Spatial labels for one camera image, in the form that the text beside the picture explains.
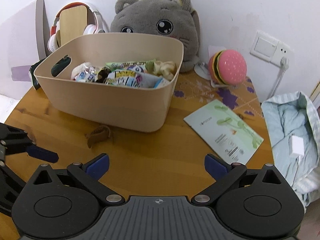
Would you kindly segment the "white kitty plush toy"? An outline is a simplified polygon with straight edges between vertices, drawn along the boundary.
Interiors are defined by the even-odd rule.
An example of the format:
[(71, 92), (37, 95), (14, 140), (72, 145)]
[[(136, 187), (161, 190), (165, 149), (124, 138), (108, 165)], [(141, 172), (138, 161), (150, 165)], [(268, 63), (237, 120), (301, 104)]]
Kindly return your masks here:
[(91, 69), (94, 69), (90, 62), (84, 62), (78, 66), (76, 66), (71, 72), (71, 80), (75, 80), (75, 78), (83, 71), (89, 72)]

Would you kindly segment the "brown plush keychain with tag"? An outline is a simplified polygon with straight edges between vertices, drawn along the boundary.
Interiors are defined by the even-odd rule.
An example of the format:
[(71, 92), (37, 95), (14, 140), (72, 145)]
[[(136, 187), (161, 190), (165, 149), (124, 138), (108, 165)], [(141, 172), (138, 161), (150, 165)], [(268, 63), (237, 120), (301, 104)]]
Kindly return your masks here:
[(97, 75), (95, 76), (95, 82), (96, 83), (105, 83), (105, 80), (108, 78), (108, 75), (111, 73), (110, 68), (104, 67), (99, 70)]

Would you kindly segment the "white green snack bag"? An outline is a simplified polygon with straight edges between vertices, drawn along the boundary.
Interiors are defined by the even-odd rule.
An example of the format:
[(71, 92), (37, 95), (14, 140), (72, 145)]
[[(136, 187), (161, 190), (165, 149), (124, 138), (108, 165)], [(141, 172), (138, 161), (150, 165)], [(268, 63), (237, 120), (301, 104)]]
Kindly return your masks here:
[(139, 72), (132, 70), (118, 69), (111, 72), (104, 84), (113, 86), (129, 86), (129, 87), (140, 87), (142, 82), (142, 76)]

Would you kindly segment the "blue white tissue packet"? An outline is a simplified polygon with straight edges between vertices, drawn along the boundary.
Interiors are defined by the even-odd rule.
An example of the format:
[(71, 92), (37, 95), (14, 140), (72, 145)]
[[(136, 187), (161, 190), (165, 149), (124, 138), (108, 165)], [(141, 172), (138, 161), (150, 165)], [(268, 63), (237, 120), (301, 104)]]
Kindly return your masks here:
[(157, 82), (155, 83), (155, 85), (153, 86), (153, 88), (161, 88), (161, 87), (165, 87), (170, 83), (170, 81), (168, 81), (167, 79), (165, 79), (164, 77), (161, 77), (160, 79), (157, 80)]

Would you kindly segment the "cream cloth scrunchie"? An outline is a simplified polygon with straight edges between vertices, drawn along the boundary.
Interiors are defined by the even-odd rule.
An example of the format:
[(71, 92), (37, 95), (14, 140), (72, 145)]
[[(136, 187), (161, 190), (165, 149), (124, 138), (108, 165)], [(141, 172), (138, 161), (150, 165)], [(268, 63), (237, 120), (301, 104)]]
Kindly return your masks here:
[(176, 64), (172, 61), (155, 61), (153, 74), (157, 76), (163, 76), (168, 81), (171, 81), (176, 74)]

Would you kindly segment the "clear white snack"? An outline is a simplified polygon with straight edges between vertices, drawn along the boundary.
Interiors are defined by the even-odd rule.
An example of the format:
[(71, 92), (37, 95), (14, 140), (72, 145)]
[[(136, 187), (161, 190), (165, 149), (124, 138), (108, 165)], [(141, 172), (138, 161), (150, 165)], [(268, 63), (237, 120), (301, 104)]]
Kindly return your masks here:
[(95, 72), (83, 71), (75, 77), (76, 82), (94, 82), (96, 78)]

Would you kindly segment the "brown hair claw clip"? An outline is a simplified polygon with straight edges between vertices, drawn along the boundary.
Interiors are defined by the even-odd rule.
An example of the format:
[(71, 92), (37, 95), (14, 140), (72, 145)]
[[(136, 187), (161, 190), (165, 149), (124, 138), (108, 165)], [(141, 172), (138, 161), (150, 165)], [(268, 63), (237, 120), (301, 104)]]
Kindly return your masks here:
[(106, 125), (100, 125), (85, 137), (88, 148), (92, 148), (93, 145), (108, 140), (111, 137), (111, 129)]

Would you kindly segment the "green leaf face mask sachet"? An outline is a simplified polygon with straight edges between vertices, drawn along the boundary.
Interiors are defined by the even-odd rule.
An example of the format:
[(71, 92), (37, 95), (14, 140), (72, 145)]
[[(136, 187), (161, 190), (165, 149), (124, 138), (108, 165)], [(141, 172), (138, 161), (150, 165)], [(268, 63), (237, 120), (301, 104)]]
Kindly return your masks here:
[(264, 141), (219, 100), (199, 108), (184, 121), (228, 164), (247, 164)]

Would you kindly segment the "beige plastic storage bin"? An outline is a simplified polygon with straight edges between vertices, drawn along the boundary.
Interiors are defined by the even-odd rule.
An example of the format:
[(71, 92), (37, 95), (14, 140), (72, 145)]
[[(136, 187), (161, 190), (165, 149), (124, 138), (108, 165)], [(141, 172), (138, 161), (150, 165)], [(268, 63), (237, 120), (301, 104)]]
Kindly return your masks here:
[(175, 38), (103, 33), (79, 36), (49, 55), (34, 71), (52, 105), (87, 120), (140, 132), (159, 130), (167, 117), (178, 77), (161, 88), (130, 88), (70, 79), (83, 62), (183, 61), (183, 43)]

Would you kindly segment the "purple flower table mat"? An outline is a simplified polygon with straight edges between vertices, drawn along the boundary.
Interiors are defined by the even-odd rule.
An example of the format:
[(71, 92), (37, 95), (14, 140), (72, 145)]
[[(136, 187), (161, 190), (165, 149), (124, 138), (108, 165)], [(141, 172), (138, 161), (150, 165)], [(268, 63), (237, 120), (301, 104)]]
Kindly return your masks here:
[(214, 88), (209, 81), (199, 77), (195, 72), (181, 74), (176, 83), (174, 97), (199, 103), (209, 103), (218, 99), (243, 116), (263, 117), (260, 102), (249, 77), (236, 86)]

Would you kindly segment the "light blue striped cloth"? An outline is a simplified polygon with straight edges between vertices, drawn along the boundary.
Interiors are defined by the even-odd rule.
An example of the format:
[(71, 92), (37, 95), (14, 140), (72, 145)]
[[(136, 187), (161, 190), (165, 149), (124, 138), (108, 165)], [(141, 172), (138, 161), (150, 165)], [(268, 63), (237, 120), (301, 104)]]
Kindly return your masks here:
[(262, 103), (274, 164), (308, 206), (319, 199), (319, 116), (302, 92)]

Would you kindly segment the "green panda snack bag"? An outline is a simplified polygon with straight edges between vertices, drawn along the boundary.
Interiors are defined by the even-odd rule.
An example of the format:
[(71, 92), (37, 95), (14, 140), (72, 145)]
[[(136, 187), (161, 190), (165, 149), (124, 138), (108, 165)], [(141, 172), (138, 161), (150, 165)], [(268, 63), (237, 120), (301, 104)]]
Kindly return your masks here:
[(148, 61), (107, 62), (105, 63), (105, 67), (111, 71), (125, 69), (148, 73), (149, 71), (153, 71), (155, 61), (155, 59), (152, 59)]

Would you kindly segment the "wooden headphone stand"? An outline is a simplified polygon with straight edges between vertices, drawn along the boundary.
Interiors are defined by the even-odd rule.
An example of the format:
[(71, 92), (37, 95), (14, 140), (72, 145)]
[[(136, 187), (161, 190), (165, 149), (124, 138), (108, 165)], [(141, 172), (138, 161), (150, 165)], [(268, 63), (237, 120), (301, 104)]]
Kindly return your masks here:
[(86, 26), (87, 8), (84, 5), (63, 10), (59, 20), (60, 45), (81, 36)]

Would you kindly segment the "grey plush cat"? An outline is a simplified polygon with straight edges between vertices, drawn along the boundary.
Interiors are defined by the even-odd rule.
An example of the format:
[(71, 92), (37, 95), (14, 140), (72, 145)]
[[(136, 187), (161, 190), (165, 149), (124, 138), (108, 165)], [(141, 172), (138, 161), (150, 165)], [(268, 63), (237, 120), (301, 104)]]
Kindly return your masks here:
[(180, 72), (199, 63), (200, 20), (191, 0), (117, 0), (113, 33), (143, 33), (175, 38), (183, 43)]

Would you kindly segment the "white wall socket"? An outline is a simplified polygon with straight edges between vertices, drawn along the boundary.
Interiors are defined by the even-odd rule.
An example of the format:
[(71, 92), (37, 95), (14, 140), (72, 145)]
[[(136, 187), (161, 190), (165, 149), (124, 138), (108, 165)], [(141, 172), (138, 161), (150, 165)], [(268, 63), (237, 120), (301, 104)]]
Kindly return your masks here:
[(250, 54), (277, 67), (283, 57), (292, 66), (295, 62), (294, 50), (284, 42), (258, 30), (250, 49)]

